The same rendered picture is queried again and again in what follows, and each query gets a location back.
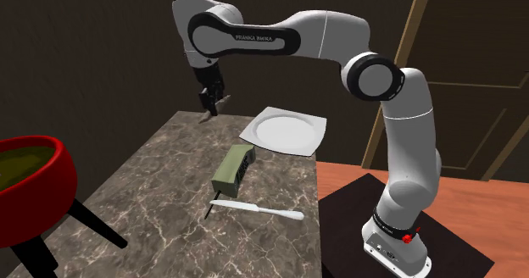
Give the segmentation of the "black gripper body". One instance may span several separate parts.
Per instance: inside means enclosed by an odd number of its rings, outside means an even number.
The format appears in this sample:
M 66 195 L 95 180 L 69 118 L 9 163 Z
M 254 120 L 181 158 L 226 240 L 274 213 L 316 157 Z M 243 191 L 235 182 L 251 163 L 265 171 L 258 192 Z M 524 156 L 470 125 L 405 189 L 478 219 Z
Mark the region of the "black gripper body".
M 192 68 L 198 82 L 206 89 L 206 93 L 214 98 L 223 98 L 225 84 L 218 63 L 205 68 Z

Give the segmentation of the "green radio with antenna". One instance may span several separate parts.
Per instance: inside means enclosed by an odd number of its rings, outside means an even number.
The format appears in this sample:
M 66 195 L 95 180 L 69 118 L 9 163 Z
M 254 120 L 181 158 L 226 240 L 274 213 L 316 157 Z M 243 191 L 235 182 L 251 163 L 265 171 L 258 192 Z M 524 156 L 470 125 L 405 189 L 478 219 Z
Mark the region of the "green radio with antenna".
M 216 192 L 214 200 L 217 200 L 220 194 L 230 198 L 237 198 L 248 166 L 255 159 L 254 145 L 232 145 L 211 179 L 212 187 Z

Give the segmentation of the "white square plate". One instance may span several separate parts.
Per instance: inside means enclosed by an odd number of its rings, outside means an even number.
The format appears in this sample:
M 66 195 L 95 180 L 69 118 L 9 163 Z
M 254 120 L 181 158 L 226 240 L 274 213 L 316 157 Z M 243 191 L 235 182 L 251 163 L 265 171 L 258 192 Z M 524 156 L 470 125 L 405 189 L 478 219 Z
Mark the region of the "white square plate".
M 267 107 L 239 137 L 264 149 L 288 155 L 312 156 L 326 133 L 326 118 Z

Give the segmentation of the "white knife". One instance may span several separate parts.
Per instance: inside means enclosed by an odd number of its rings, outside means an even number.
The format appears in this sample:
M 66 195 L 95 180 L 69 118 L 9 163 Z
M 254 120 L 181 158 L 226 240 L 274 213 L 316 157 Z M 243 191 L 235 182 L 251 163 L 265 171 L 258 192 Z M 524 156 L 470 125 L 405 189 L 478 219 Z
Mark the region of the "white knife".
M 252 212 L 257 212 L 257 213 L 279 215 L 279 216 L 292 219 L 292 220 L 303 220 L 304 219 L 304 214 L 300 211 L 261 208 L 253 203 L 244 203 L 244 202 L 231 201 L 231 200 L 211 200 L 209 203 L 213 205 L 221 206 L 221 207 L 226 207 L 226 208 L 241 209 L 241 210 L 252 211 Z

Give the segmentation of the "dark robot stand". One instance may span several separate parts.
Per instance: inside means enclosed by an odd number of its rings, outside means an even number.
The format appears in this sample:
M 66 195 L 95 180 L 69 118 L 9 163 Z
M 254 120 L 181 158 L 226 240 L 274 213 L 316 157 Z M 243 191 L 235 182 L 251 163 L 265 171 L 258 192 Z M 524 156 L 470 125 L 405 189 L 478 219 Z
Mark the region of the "dark robot stand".
M 385 184 L 366 174 L 319 201 L 323 278 L 398 278 L 363 249 L 361 229 Z M 494 262 L 422 212 L 415 222 L 432 259 L 426 278 L 485 278 Z

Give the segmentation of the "red chair with black legs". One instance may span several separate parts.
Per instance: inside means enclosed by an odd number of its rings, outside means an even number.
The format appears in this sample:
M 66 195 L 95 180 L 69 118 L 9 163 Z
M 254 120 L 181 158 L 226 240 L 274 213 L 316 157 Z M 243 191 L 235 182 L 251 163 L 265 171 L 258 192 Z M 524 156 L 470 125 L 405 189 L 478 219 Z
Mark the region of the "red chair with black legs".
M 58 278 L 42 233 L 70 215 L 119 248 L 126 239 L 75 198 L 77 174 L 65 145 L 51 136 L 0 141 L 0 248 L 9 247 L 33 278 Z

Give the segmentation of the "brown wooden door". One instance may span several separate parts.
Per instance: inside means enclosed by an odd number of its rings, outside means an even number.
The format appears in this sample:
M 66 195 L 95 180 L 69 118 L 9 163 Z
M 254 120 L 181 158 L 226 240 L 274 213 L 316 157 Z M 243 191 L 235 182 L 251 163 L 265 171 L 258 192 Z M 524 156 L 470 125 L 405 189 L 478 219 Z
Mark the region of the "brown wooden door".
M 414 0 L 396 60 L 426 76 L 443 176 L 529 183 L 529 0 Z

